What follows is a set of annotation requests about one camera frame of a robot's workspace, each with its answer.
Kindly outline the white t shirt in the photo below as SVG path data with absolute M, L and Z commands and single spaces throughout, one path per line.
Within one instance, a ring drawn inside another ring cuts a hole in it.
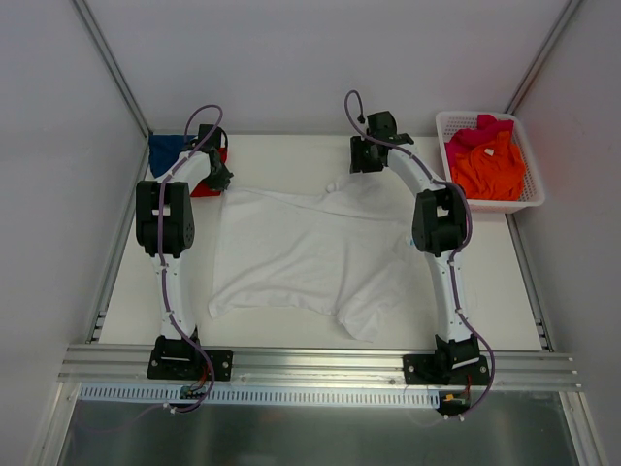
M 389 172 L 344 175 L 316 195 L 230 190 L 214 252 L 211 317 L 298 308 L 332 317 L 366 342 L 400 313 L 434 325 L 431 273 L 409 231 L 413 204 Z

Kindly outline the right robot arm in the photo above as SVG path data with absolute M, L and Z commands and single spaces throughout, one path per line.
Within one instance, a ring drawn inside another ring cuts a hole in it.
M 349 122 L 357 132 L 350 139 L 350 171 L 371 173 L 388 168 L 414 198 L 411 238 L 431 272 L 438 332 L 434 354 L 415 357 L 407 369 L 432 384 L 488 384 L 487 362 L 464 308 L 460 261 L 461 251 L 472 237 L 472 216 L 461 189 L 440 180 L 407 148 L 413 139 L 397 132 L 390 113 L 360 115 Z

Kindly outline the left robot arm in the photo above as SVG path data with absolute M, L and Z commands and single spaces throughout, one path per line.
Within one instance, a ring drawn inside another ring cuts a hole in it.
M 228 381 L 233 352 L 198 350 L 198 324 L 186 271 L 196 234 L 191 199 L 218 196 L 233 178 L 225 165 L 228 136 L 217 126 L 201 124 L 196 136 L 155 135 L 148 146 L 153 179 L 136 185 L 135 231 L 154 268 L 161 327 L 147 376 L 152 380 Z

